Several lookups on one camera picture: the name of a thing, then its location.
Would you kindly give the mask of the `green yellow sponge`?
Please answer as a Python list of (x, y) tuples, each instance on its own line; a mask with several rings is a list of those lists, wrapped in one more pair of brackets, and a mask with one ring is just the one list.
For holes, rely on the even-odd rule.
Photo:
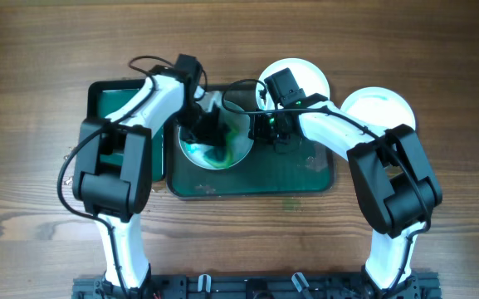
[(238, 128), (235, 125), (222, 123), (219, 125), (222, 130), (225, 145), (214, 146), (203, 154), (204, 160), (216, 169), (227, 169), (232, 166), (234, 153), (232, 141), (238, 135)]

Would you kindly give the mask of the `white plate tray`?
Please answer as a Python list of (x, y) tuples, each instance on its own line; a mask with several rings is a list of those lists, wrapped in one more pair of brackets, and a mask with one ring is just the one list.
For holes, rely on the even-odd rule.
[(394, 128), (405, 124), (417, 129), (409, 103), (398, 93), (378, 86), (361, 88), (350, 94), (340, 110), (371, 125)]
[(248, 134), (251, 119), (242, 108), (222, 100), (220, 91), (208, 92), (199, 105), (203, 109), (200, 125), (178, 128), (179, 147), (186, 158), (203, 169), (229, 169), (244, 160), (253, 146)]

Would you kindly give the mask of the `white plate tray corner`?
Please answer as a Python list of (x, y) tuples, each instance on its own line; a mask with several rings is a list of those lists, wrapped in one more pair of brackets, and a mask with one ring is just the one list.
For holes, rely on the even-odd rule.
[[(289, 68), (305, 97), (286, 107), (275, 104), (268, 92), (264, 80), (285, 68)], [(259, 76), (256, 102), (261, 110), (274, 112), (283, 109), (288, 112), (317, 112), (325, 110), (330, 102), (330, 85), (318, 66), (300, 58), (285, 58), (270, 64)]]

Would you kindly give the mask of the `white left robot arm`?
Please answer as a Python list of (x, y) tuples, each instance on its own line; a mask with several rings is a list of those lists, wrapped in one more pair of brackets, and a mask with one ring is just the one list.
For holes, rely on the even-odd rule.
[(73, 196), (84, 205), (83, 218), (102, 230), (108, 267), (105, 283), (127, 297), (140, 294), (149, 280), (140, 214), (152, 186), (153, 138), (169, 120), (188, 132), (188, 141), (223, 147), (225, 129), (218, 110), (198, 103), (204, 70), (193, 66), (156, 66), (143, 85), (118, 110), (88, 117), (79, 143), (67, 158), (75, 165)]

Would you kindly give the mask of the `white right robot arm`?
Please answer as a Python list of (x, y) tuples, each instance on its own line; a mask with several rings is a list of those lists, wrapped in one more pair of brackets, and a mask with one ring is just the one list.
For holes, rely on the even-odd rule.
[(442, 202), (416, 130), (361, 120), (319, 93), (292, 89), (268, 99), (276, 106), (272, 114), (292, 117), (304, 137), (348, 162), (360, 211), (373, 229), (364, 284), (378, 298), (398, 295), (408, 285), (415, 241)]

